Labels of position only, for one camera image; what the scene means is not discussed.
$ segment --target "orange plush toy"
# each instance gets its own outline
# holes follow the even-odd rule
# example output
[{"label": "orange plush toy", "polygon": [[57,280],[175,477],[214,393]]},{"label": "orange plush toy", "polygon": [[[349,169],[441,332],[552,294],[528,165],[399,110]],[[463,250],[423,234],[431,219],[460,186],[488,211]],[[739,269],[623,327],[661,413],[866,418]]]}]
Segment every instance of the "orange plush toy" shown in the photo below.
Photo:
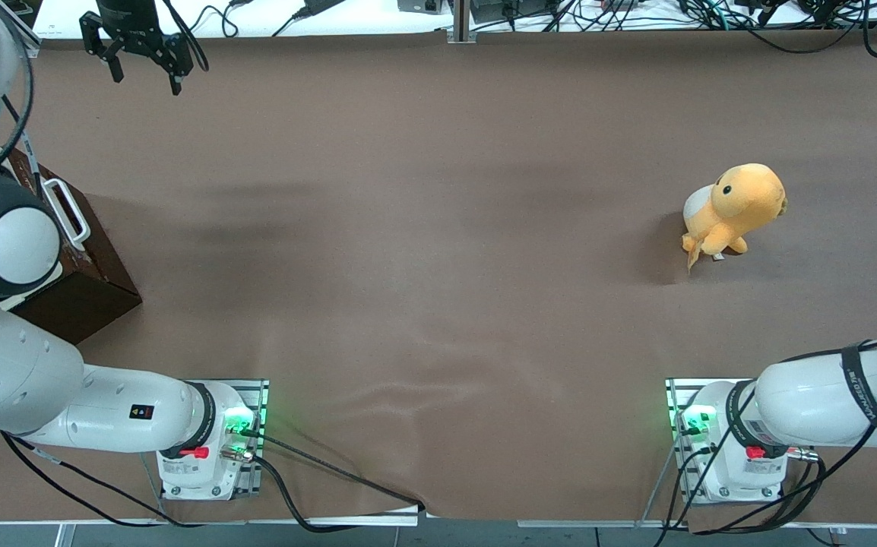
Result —
[{"label": "orange plush toy", "polygon": [[682,248],[689,253],[689,271],[699,253],[723,259],[723,249],[744,253],[742,236],[787,211],[783,183],[769,167],[746,163],[723,173],[716,184],[700,188],[685,200]]}]

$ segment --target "floor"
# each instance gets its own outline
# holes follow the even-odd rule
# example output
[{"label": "floor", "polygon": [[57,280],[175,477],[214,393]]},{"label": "floor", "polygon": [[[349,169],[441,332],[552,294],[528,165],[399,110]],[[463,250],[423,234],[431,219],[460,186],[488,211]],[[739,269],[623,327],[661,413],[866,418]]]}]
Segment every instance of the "floor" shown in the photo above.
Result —
[{"label": "floor", "polygon": [[[317,536],[295,526],[209,526],[199,530],[113,530],[108,525],[78,526],[73,547],[648,547],[657,539],[657,530],[623,529],[521,529],[511,520],[422,519],[413,529],[363,527],[345,533]],[[823,537],[825,530],[818,533]],[[46,547],[53,545],[56,526],[0,526],[0,547]],[[848,530],[842,537],[849,547],[877,547],[877,530]],[[818,547],[804,530],[775,530],[751,537],[696,537],[672,534],[663,547]]]}]

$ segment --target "power adapter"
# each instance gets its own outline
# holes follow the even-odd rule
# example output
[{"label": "power adapter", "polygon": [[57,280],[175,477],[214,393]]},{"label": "power adapter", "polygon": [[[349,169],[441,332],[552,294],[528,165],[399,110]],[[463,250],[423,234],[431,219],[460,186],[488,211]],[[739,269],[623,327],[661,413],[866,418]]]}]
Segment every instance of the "power adapter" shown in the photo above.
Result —
[{"label": "power adapter", "polygon": [[312,15],[321,13],[321,11],[330,10],[342,2],[344,0],[303,0],[304,10],[306,10],[304,17],[312,17]]}]

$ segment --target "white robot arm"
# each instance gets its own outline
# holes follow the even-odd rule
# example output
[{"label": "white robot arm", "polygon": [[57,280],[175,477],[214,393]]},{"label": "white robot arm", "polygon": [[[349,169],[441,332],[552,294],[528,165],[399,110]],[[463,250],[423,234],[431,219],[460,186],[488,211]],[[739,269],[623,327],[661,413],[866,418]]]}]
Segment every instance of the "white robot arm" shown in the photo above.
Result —
[{"label": "white robot arm", "polygon": [[[11,25],[0,11],[0,97],[21,59]],[[0,301],[39,287],[59,252],[49,208],[0,169]],[[3,432],[39,444],[159,451],[175,498],[228,499],[246,447],[238,432],[254,421],[229,385],[87,365],[70,343],[0,309]]]},{"label": "white robot arm", "polygon": [[877,340],[770,365],[754,381],[716,381],[679,415],[684,442],[699,450],[704,488],[696,502],[767,501],[800,447],[877,447]]}]

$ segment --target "table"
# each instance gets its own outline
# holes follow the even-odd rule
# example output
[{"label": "table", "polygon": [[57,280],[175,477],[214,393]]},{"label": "table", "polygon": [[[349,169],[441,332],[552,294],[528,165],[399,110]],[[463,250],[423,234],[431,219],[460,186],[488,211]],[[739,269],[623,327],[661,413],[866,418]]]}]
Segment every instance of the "table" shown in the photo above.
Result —
[{"label": "table", "polygon": [[[176,32],[177,25],[168,14],[164,4],[157,1],[158,17],[161,27],[166,33]],[[195,22],[199,11],[206,5],[212,5],[220,10],[226,7],[226,0],[175,0],[175,8],[189,24]],[[240,37],[257,38],[271,35],[290,15],[295,14],[302,7],[302,0],[286,2],[284,0],[254,0],[252,3],[230,11],[230,20],[239,27]],[[746,14],[747,17],[758,16],[759,11],[750,15],[747,8],[728,5],[733,11]],[[78,26],[78,18],[85,11],[97,11],[94,0],[43,0],[40,14],[36,17],[34,31],[43,39],[57,40],[80,40],[81,29]],[[584,16],[595,18],[602,13],[598,2],[584,3]],[[592,30],[602,28],[616,28],[624,11],[609,14],[599,20]],[[870,11],[872,21],[877,21],[877,6]],[[808,15],[797,7],[796,3],[789,2],[775,11],[770,27],[785,27],[786,25],[800,24],[807,21]],[[516,21],[517,31],[536,32],[543,29],[550,17],[529,17]],[[613,21],[613,27],[605,27],[607,21]],[[219,15],[207,11],[198,27],[192,31],[198,38],[221,38],[223,37],[222,20]],[[346,0],[344,3],[330,10],[324,11],[316,17],[304,18],[293,22],[281,36],[309,36],[309,35],[339,35],[339,34],[401,34],[431,32],[436,28],[451,27],[452,13],[448,4],[442,3],[441,14],[414,14],[407,11],[398,11],[395,0]],[[470,25],[472,28],[481,27],[487,32],[508,30],[505,24]],[[627,20],[620,25],[625,30],[642,29],[668,29],[668,28],[697,28],[697,22],[692,22],[688,15],[684,15],[679,9],[677,1],[673,0],[647,0],[632,9]],[[573,15],[568,14],[561,21],[562,31],[580,31]]]},{"label": "table", "polygon": [[[81,351],[269,378],[271,433],[436,516],[631,523],[671,442],[665,378],[877,336],[877,60],[858,37],[820,55],[726,32],[206,49],[178,97],[147,59],[120,84],[83,52],[36,60],[36,153],[90,194],[144,298]],[[685,198],[750,160],[788,214],[686,276]],[[135,454],[55,452],[150,495]],[[394,509],[276,461],[308,516]],[[273,489],[167,507],[287,516]],[[90,518],[0,450],[0,520]],[[877,525],[877,450],[801,520]]]}]

